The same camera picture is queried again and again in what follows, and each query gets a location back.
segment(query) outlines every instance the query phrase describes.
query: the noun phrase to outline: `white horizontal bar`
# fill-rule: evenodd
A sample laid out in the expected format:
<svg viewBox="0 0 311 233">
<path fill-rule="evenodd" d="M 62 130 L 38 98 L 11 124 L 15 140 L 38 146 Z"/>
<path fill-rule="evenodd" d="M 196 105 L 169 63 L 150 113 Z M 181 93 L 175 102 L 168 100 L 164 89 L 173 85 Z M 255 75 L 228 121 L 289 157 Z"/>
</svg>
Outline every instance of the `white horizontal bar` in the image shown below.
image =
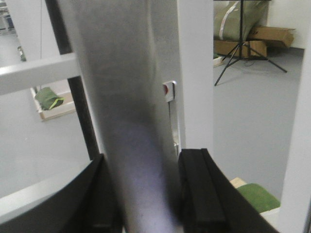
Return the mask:
<svg viewBox="0 0 311 233">
<path fill-rule="evenodd" d="M 0 68 L 0 95 L 80 75 L 74 53 Z"/>
</svg>

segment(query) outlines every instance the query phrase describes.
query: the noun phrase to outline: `gray floor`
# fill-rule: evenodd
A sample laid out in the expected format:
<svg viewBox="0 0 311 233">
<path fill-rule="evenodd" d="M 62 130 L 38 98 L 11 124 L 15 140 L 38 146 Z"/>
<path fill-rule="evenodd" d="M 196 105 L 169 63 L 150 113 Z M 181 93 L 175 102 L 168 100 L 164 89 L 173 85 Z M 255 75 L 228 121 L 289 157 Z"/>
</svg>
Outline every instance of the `gray floor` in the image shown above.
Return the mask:
<svg viewBox="0 0 311 233">
<path fill-rule="evenodd" d="M 303 50 L 272 53 L 267 61 L 239 61 L 214 88 L 214 158 L 232 179 L 259 183 L 281 197 Z M 224 66 L 214 68 L 214 80 Z"/>
<path fill-rule="evenodd" d="M 0 36 L 0 67 L 20 62 L 18 45 Z M 29 89 L 0 96 L 0 198 L 87 161 L 76 113 L 42 122 Z"/>
</svg>

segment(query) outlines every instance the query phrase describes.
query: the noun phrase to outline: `green bag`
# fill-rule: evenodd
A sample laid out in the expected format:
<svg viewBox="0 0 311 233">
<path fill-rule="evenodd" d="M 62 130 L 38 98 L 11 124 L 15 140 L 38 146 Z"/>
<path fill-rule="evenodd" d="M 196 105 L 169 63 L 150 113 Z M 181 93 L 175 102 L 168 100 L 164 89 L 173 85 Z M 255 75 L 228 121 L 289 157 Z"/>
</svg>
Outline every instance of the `green bag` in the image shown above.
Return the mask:
<svg viewBox="0 0 311 233">
<path fill-rule="evenodd" d="M 278 199 L 256 183 L 243 185 L 237 188 L 237 190 L 258 211 L 258 213 L 281 206 Z"/>
<path fill-rule="evenodd" d="M 36 93 L 35 99 L 40 103 L 42 110 L 50 110 L 61 105 L 65 98 L 56 95 L 49 87 L 44 87 Z"/>
<path fill-rule="evenodd" d="M 240 1 L 230 1 L 214 18 L 214 39 L 238 41 L 240 38 Z M 252 27 L 263 17 L 268 1 L 245 1 L 243 14 L 243 40 Z"/>
</svg>

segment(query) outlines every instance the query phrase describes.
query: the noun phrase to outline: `tripod stand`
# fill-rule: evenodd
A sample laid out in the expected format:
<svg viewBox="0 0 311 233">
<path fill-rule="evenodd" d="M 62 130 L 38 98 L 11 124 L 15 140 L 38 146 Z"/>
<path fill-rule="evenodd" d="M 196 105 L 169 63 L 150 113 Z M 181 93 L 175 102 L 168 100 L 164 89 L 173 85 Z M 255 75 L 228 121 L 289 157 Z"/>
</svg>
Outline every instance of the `tripod stand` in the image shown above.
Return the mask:
<svg viewBox="0 0 311 233">
<path fill-rule="evenodd" d="M 282 71 L 284 71 L 285 73 L 287 73 L 287 70 L 285 70 L 284 68 L 280 67 L 278 64 L 276 64 L 275 62 L 271 61 L 269 58 L 267 58 L 266 56 L 262 55 L 261 53 L 259 53 L 258 51 L 256 51 L 255 49 L 251 48 L 249 44 L 246 44 L 243 41 L 243 3 L 244 0 L 240 0 L 241 2 L 241 10 L 240 10 L 240 38 L 239 38 L 239 43 L 222 59 L 226 59 L 227 57 L 230 56 L 230 60 L 229 62 L 226 64 L 226 66 L 224 67 L 223 71 L 221 72 L 220 76 L 218 77 L 216 83 L 214 86 L 217 86 L 219 80 L 221 79 L 221 77 L 223 76 L 224 72 L 226 71 L 226 69 L 230 66 L 232 66 L 233 64 L 237 63 L 238 61 L 242 60 L 242 49 L 243 46 L 249 48 L 251 51 L 255 52 L 256 54 L 258 54 L 261 58 L 264 58 L 266 61 L 270 62 L 271 64 L 275 65 L 277 68 L 281 69 Z M 239 56 L 235 61 L 233 60 L 234 55 L 237 53 L 237 51 L 239 51 Z"/>
</svg>

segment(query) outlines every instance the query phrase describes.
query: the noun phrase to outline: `white wall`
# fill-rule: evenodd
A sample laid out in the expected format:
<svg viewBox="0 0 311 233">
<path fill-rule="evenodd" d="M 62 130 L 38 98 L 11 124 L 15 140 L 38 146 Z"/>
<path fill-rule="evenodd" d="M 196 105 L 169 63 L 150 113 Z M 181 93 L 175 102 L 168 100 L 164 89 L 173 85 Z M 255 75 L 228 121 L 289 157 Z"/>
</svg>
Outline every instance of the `white wall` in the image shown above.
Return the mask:
<svg viewBox="0 0 311 233">
<path fill-rule="evenodd" d="M 292 47 L 305 49 L 310 19 L 310 0 L 272 0 L 267 26 L 295 28 L 295 40 Z"/>
<path fill-rule="evenodd" d="M 27 61 L 59 55 L 44 0 L 6 0 Z"/>
<path fill-rule="evenodd" d="M 179 0 L 186 148 L 213 146 L 213 1 Z"/>
<path fill-rule="evenodd" d="M 304 233 L 310 211 L 311 25 L 309 31 L 279 215 L 282 233 Z"/>
</svg>

